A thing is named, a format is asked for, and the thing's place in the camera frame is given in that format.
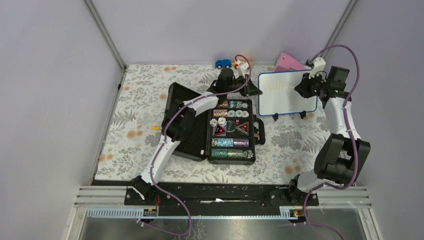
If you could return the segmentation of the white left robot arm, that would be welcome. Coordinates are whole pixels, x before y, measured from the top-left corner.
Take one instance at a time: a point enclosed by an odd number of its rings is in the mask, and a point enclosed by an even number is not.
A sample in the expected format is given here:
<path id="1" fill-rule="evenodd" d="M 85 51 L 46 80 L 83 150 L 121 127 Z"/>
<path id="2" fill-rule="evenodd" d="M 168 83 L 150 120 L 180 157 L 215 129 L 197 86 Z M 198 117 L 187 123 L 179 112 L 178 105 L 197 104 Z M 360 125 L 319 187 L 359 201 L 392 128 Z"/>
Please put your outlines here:
<path id="1" fill-rule="evenodd" d="M 172 153 L 190 135 L 195 118 L 222 104 L 232 93 L 241 93 L 251 83 L 252 67 L 244 73 L 239 66 L 239 77 L 235 78 L 230 68 L 223 68 L 209 88 L 193 99 L 173 101 L 162 121 L 159 143 L 148 165 L 128 186 L 136 194 L 136 199 L 144 206 L 155 200 L 155 189 L 161 173 Z"/>

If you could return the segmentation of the blue framed whiteboard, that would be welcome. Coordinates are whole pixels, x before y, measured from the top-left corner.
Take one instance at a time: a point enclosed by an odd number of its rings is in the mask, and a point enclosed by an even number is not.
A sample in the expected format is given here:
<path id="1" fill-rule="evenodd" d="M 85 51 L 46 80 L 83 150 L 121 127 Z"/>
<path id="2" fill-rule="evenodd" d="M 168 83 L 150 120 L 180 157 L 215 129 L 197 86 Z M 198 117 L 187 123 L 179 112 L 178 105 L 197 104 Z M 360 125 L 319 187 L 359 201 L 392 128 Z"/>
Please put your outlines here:
<path id="1" fill-rule="evenodd" d="M 315 112 L 318 97 L 303 98 L 295 87 L 309 70 L 263 72 L 258 75 L 258 114 L 260 116 L 300 114 Z"/>

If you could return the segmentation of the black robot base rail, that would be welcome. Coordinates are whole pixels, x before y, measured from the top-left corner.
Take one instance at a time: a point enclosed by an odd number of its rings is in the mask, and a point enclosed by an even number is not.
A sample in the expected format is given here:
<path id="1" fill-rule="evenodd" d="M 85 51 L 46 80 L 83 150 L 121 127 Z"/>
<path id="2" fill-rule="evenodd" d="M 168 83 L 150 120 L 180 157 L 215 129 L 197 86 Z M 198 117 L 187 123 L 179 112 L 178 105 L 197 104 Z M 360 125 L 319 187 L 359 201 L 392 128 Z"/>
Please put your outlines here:
<path id="1" fill-rule="evenodd" d="M 160 217 L 276 217 L 284 207 L 317 207 L 316 194 L 294 183 L 218 184 L 160 182 L 157 186 L 134 179 L 124 195 L 126 206 L 151 206 Z"/>

